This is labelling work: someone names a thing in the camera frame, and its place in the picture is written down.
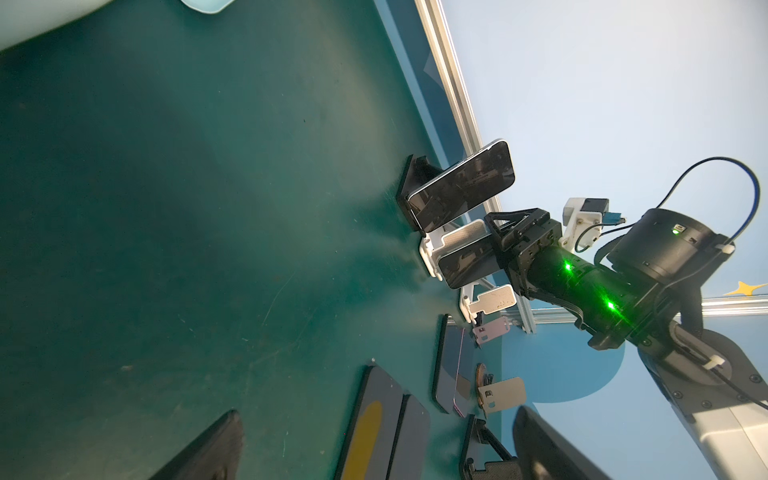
green table surface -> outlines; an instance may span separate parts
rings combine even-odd
[[[4,478],[148,478],[231,408],[239,478],[331,478],[371,359],[458,478],[458,297],[394,200],[434,155],[372,2],[115,0],[1,53],[0,112]]]

black phone stand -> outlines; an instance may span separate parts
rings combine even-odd
[[[475,453],[482,445],[490,445],[501,458],[500,462],[486,462],[485,470],[477,470]],[[467,432],[464,437],[462,456],[458,464],[458,473],[462,480],[523,480],[522,470],[517,457],[513,457],[493,433],[485,426],[485,420],[474,415],[469,416]]]
[[[423,184],[437,177],[442,172],[443,170],[441,168],[431,165],[427,160],[427,157],[414,158],[413,155],[408,157],[406,171],[402,175],[400,188],[397,190],[397,204],[400,206],[402,214],[406,216],[409,225],[414,231],[418,232],[422,231],[422,229],[416,222],[415,215],[408,205],[408,197]]]

black cylindrical motor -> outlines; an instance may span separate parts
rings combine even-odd
[[[539,252],[528,279],[537,289],[581,309],[584,322],[577,321],[576,326],[593,335],[589,346],[594,349],[617,349],[641,327],[633,287],[619,273],[592,265],[564,248],[547,247]]]
[[[680,270],[716,235],[703,223],[678,212],[652,208],[608,254],[614,270],[643,273],[658,283],[675,280]]]

phone screen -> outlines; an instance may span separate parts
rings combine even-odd
[[[453,396],[456,391],[458,360],[462,354],[463,328],[456,324],[450,315],[442,319],[442,330],[435,365],[435,379],[432,395],[445,413],[453,409]]]
[[[487,235],[438,260],[445,282],[453,289],[480,280],[501,269],[493,251],[493,237]]]
[[[458,357],[458,374],[453,407],[459,415],[469,413],[472,391],[475,389],[475,343],[469,335],[469,329],[462,329],[462,352]]]
[[[514,182],[509,146],[498,140],[427,182],[411,194],[408,204],[419,227],[431,232]]]

black cable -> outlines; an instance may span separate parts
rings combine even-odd
[[[578,249],[578,243],[579,243],[579,242],[581,242],[581,239],[582,239],[582,238],[584,238],[584,235],[586,235],[586,234],[587,234],[587,232],[588,232],[589,230],[592,230],[593,228],[596,228],[596,227],[607,227],[607,226],[608,226],[608,224],[607,224],[607,223],[596,223],[595,225],[590,225],[589,227],[587,227],[587,229],[586,229],[586,230],[584,230],[583,232],[581,232],[581,235],[579,235],[579,236],[578,236],[578,238],[576,239],[576,247],[574,248],[574,251],[575,251],[576,253],[583,253],[583,252],[586,252],[586,251],[587,251],[587,249],[589,249],[589,247],[591,247],[591,245],[587,245],[586,247],[584,247],[584,248],[583,248],[583,249],[581,249],[581,250],[579,250],[579,249]]]
[[[573,316],[579,319],[581,323],[584,323],[584,311],[580,309],[578,306],[574,305],[573,303],[568,302],[566,300],[561,300],[556,296],[549,295],[548,293],[544,293],[542,290],[539,290],[538,288],[529,288],[528,293],[535,299],[563,307],[568,312],[571,312]]]
[[[694,351],[692,351],[692,350],[689,350],[689,349],[688,349],[688,347],[682,347],[682,346],[679,346],[679,345],[678,345],[678,346],[677,346],[677,348],[676,348],[676,350],[677,350],[679,353],[682,353],[682,354],[683,354],[683,356],[686,356],[686,357],[688,357],[688,359],[689,359],[689,360],[691,360],[692,362],[696,363],[696,364],[697,364],[698,366],[700,366],[700,367],[704,367],[704,365],[706,365],[706,364],[707,364],[707,362],[709,362],[709,361],[710,361],[710,359],[709,359],[709,358],[707,358],[707,357],[706,357],[706,356],[705,356],[703,353],[700,353],[700,352],[695,352],[695,353],[696,353],[696,354],[698,354],[698,355],[701,355],[701,356],[702,356],[702,357],[704,357],[705,359],[704,359],[704,360],[702,360],[702,359],[698,359],[698,358],[696,358],[696,356],[694,355]],[[713,374],[714,374],[714,375],[715,375],[715,376],[716,376],[718,379],[722,380],[722,381],[723,381],[723,383],[725,383],[726,385],[728,385],[728,386],[729,386],[729,387],[730,387],[730,388],[731,388],[731,389],[732,389],[734,392],[738,393],[739,395],[742,395],[742,396],[744,396],[744,398],[745,398],[745,399],[749,400],[750,402],[754,403],[755,405],[761,406],[761,407],[763,407],[764,409],[768,410],[768,405],[766,405],[765,403],[762,403],[760,400],[758,400],[758,399],[754,398],[754,397],[753,397],[753,396],[751,396],[749,393],[747,393],[747,392],[744,392],[744,391],[741,389],[741,387],[739,387],[739,386],[738,386],[738,385],[736,385],[735,383],[731,382],[731,381],[730,381],[728,378],[726,378],[726,376],[725,376],[725,375],[723,375],[722,373],[720,373],[720,372],[717,370],[719,367],[720,367],[719,365],[715,365],[715,366],[714,366],[714,367],[712,367],[711,369],[708,369],[708,371],[709,371],[709,372],[712,372],[712,373],[713,373]]]
[[[603,235],[608,235],[609,233],[618,232],[619,230],[626,230],[627,228],[632,228],[632,227],[634,227],[634,223],[630,223],[629,225],[624,225],[623,227],[614,228],[613,230],[603,232],[598,238],[602,237]]]
[[[735,158],[731,158],[731,157],[709,157],[709,158],[705,158],[704,160],[696,162],[695,164],[688,167],[688,169],[685,170],[683,174],[677,178],[677,181],[674,183],[674,185],[672,185],[672,188],[667,192],[667,195],[664,196],[664,199],[656,206],[656,208],[661,208],[661,206],[664,205],[667,202],[667,200],[669,200],[669,198],[672,196],[672,193],[675,191],[675,189],[677,189],[677,186],[680,185],[680,182],[683,181],[685,176],[688,175],[691,170],[693,170],[694,168],[698,167],[701,164],[705,164],[706,162],[715,161],[715,160],[730,162],[732,164],[735,164],[741,167],[741,169],[744,170],[746,174],[750,176],[750,179],[752,180],[752,185],[755,188],[755,199],[752,203],[752,210],[750,211],[750,215],[746,218],[744,223],[742,223],[741,228],[739,228],[739,230],[737,230],[736,233],[734,233],[733,236],[725,243],[726,245],[728,245],[729,243],[732,243],[739,235],[741,235],[741,233],[744,230],[746,230],[746,228],[750,225],[750,223],[752,223],[752,219],[755,217],[755,214],[757,213],[757,207],[760,204],[760,182],[757,180],[757,176],[752,171],[752,169],[746,166],[744,162],[736,160]],[[603,237],[603,235],[608,235],[609,233],[618,232],[619,230],[624,230],[625,228],[630,228],[633,226],[634,226],[634,223],[630,223],[629,225],[626,225],[624,227],[614,228],[613,230],[603,232],[602,234],[598,235],[598,239]],[[575,248],[576,253],[583,253],[587,251],[587,249],[589,248],[587,247],[587,248],[584,248],[583,250],[579,250],[578,243],[579,241],[581,241],[581,238],[584,236],[584,233],[587,233],[587,231],[590,230],[592,227],[587,228],[576,240],[576,248]],[[707,265],[702,266],[701,269],[692,273],[691,276],[699,273]]]
[[[688,169],[686,171],[684,171],[682,175],[680,175],[680,177],[677,179],[677,181],[674,183],[674,185],[670,189],[669,193],[667,193],[667,196],[664,197],[664,199],[661,201],[660,204],[658,204],[658,206],[656,208],[659,208],[662,205],[664,205],[664,202],[666,202],[667,199],[672,195],[672,192],[674,192],[674,190],[677,188],[677,185],[680,184],[680,182],[683,180],[683,178],[685,178],[685,176],[688,175],[688,173],[691,170],[693,170],[694,168],[698,167],[701,164],[705,164],[708,161],[715,161],[715,160],[721,160],[721,161],[730,162],[732,164],[735,164],[735,165],[741,167],[741,169],[744,170],[746,172],[746,174],[750,176],[750,179],[752,180],[752,185],[753,185],[753,188],[754,188],[754,191],[755,191],[755,196],[754,196],[754,198],[752,200],[752,210],[750,210],[750,214],[746,217],[746,220],[744,221],[744,223],[741,224],[741,227],[739,227],[739,230],[736,230],[736,233],[734,233],[728,240],[725,241],[725,243],[723,243],[723,245],[725,246],[725,245],[731,245],[733,243],[733,241],[739,235],[741,235],[741,233],[744,230],[746,230],[746,228],[750,225],[750,223],[752,223],[752,219],[755,217],[755,214],[757,213],[757,208],[760,205],[760,182],[757,180],[757,176],[755,175],[755,172],[753,172],[752,169],[749,168],[748,166],[746,166],[743,162],[741,162],[739,160],[736,160],[734,158],[730,158],[730,157],[709,157],[709,158],[705,158],[704,160],[696,162],[695,164],[693,164],[690,167],[688,167]],[[687,279],[691,278],[692,276],[697,275],[699,272],[701,272],[702,270],[707,268],[710,263],[712,263],[716,258],[718,258],[718,256],[719,256],[719,254],[715,255],[712,258],[710,258],[707,262],[704,263],[704,265],[702,265],[699,268],[697,268],[693,273],[689,273],[688,275],[686,275],[686,276],[684,276],[682,278],[679,278],[679,279],[677,279],[677,280],[675,280],[673,282],[669,282],[667,285],[661,287],[661,290],[659,290],[659,293],[656,294],[656,298],[654,299],[654,314],[658,314],[657,309],[658,309],[659,299],[661,298],[661,294],[666,289],[668,289],[669,287],[673,286],[675,283],[682,282],[683,280],[687,280]]]
[[[744,398],[746,398],[750,402],[754,403],[755,405],[759,405],[759,406],[763,407],[765,410],[768,410],[768,405],[766,405],[765,403],[762,403],[760,400],[758,400],[755,397],[751,396],[749,393],[744,392],[739,386],[737,386],[735,383],[733,383],[729,379],[727,379],[725,377],[725,375],[723,375],[722,373],[718,372],[716,370],[716,368],[717,367],[714,367],[714,368],[710,369],[710,372],[714,373],[715,376],[718,379],[723,380],[723,383],[728,385],[730,388],[732,388],[739,395],[743,395]]]
[[[715,161],[715,160],[730,162],[731,164],[741,167],[741,169],[744,170],[746,174],[750,176],[750,179],[752,180],[752,185],[755,190],[755,197],[752,202],[752,210],[750,211],[750,214],[746,218],[744,223],[741,224],[741,227],[739,228],[739,230],[737,230],[736,233],[734,233],[733,236],[729,238],[728,241],[725,243],[726,245],[728,245],[729,243],[732,243],[736,238],[738,238],[738,236],[741,235],[741,233],[744,230],[746,230],[746,228],[750,225],[750,223],[752,223],[752,219],[755,217],[755,214],[757,213],[757,207],[760,205],[760,182],[757,180],[757,176],[755,175],[755,172],[753,172],[751,168],[746,166],[744,162],[736,160],[735,158],[731,158],[731,157],[709,157],[696,162],[695,164],[688,167],[688,169],[685,170],[683,174],[677,178],[677,181],[674,183],[670,191],[667,193],[667,196],[664,197],[664,199],[656,206],[656,208],[661,208],[661,206],[664,205],[664,203],[667,200],[669,200],[669,197],[672,196],[672,192],[675,191],[675,189],[677,188],[677,185],[679,185],[680,182],[683,181],[685,176],[688,175],[691,170],[693,170],[694,168],[698,167],[701,164],[705,164],[706,162]]]
[[[615,225],[618,225],[618,223],[596,223],[595,225],[589,226],[589,228],[587,228],[586,230],[581,232],[581,235],[579,235],[578,238],[576,239],[576,247],[574,248],[574,251],[576,253],[584,253],[584,252],[587,251],[587,249],[589,249],[589,247],[591,247],[591,245],[590,245],[590,246],[585,247],[585,248],[583,248],[581,250],[578,249],[578,243],[581,242],[581,239],[584,238],[584,235],[586,235],[589,230],[592,230],[595,227],[613,227]],[[622,227],[622,228],[614,228],[613,230],[609,230],[609,231],[604,232],[604,233],[599,233],[598,234],[598,238],[601,238],[603,235],[608,235],[609,233],[618,232],[619,230],[623,230],[625,228],[629,228],[632,225],[627,225],[627,226]]]

